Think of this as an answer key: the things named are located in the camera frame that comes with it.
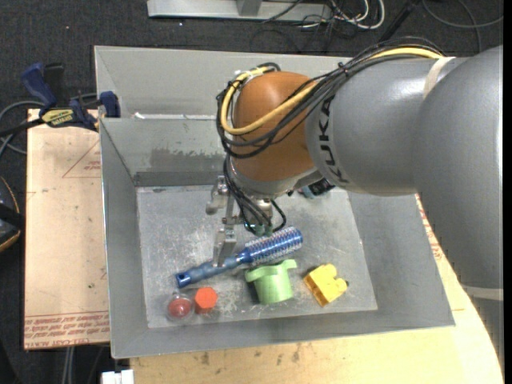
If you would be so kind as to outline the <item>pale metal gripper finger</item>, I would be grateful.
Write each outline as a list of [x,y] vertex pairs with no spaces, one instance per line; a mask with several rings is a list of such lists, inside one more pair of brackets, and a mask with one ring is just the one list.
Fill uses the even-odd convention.
[[221,266],[224,266],[228,257],[232,255],[236,244],[237,239],[234,230],[225,230],[221,248]]
[[226,243],[226,232],[218,230],[214,237],[214,247],[212,256],[212,266],[218,267],[221,263],[221,255]]

